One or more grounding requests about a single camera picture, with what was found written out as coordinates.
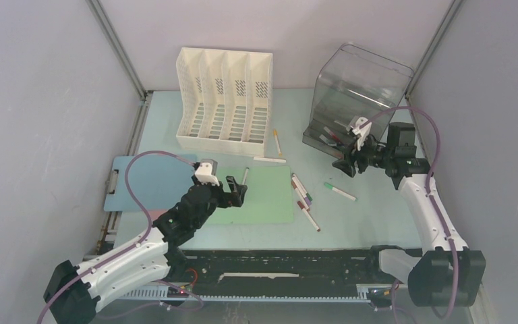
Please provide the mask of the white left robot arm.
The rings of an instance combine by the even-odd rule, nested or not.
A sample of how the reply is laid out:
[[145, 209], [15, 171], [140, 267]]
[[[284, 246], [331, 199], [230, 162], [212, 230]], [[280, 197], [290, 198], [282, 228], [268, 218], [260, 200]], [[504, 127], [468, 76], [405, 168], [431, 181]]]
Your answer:
[[221, 184], [198, 180], [173, 207], [134, 239], [94, 259], [73, 265], [59, 263], [43, 299], [57, 323], [90, 323], [119, 297], [160, 279], [178, 281], [187, 259], [180, 246], [194, 237], [217, 208], [241, 207], [248, 187], [226, 178]]

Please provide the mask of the teal capped white marker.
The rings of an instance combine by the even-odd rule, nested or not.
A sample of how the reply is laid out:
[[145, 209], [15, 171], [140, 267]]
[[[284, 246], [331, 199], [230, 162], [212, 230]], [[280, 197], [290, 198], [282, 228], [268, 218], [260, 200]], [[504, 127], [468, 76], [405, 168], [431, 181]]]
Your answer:
[[245, 171], [244, 171], [244, 174], [243, 174], [243, 180], [242, 180], [242, 184], [246, 184], [246, 181], [247, 181], [247, 178], [248, 178], [248, 174], [249, 174], [249, 171], [250, 171], [250, 168], [249, 167], [246, 167], [245, 168]]

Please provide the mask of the clear red ink pen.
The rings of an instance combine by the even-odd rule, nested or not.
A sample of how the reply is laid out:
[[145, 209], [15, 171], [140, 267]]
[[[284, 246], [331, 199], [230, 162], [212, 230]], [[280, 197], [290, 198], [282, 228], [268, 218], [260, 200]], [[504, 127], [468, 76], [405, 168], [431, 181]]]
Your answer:
[[330, 136], [330, 138], [327, 138], [325, 135], [321, 135], [320, 138], [331, 147], [337, 147], [342, 148], [344, 147], [344, 143], [341, 141], [341, 139], [327, 126], [323, 127], [323, 130]]

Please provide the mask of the green capped white marker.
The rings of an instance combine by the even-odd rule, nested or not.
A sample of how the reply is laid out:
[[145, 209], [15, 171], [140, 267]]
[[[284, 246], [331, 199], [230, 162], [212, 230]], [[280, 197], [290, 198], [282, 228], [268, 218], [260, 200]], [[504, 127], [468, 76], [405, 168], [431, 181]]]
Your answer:
[[340, 194], [341, 196], [344, 196], [345, 198], [348, 198], [348, 199], [350, 199], [352, 201], [356, 201], [357, 200], [357, 198], [354, 195], [351, 195], [351, 194], [345, 192], [344, 190], [341, 190], [341, 189], [337, 188], [336, 186], [333, 186], [332, 184], [329, 184], [328, 182], [325, 182], [324, 186], [326, 188], [328, 188], [329, 190], [332, 190], [333, 192], [336, 192], [337, 194]]

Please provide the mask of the transparent grey drawer box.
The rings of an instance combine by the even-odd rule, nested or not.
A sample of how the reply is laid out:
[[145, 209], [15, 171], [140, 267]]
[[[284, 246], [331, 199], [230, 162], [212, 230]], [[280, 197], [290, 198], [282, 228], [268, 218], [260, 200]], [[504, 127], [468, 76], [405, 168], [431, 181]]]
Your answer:
[[371, 135], [381, 139], [407, 90], [414, 70], [403, 63], [373, 53], [353, 43], [342, 44], [324, 64], [315, 82], [312, 110], [302, 141], [336, 158], [342, 148], [328, 146], [321, 138], [330, 128], [344, 143], [352, 140], [348, 125], [354, 117], [371, 118]]

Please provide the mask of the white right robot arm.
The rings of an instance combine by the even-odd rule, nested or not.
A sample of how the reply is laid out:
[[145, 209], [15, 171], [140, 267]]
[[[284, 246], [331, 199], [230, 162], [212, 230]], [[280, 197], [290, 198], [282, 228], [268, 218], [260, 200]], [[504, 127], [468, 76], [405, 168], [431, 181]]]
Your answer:
[[393, 122], [386, 142], [371, 133], [372, 122], [361, 117], [347, 130], [353, 142], [333, 167], [353, 177], [368, 167], [384, 170], [411, 212], [422, 245], [421, 256], [398, 246], [373, 246], [365, 264], [369, 279], [389, 276], [405, 283], [416, 306], [470, 307], [476, 301], [486, 268], [479, 250], [469, 248], [452, 224], [430, 175], [427, 159], [416, 156], [413, 124]]

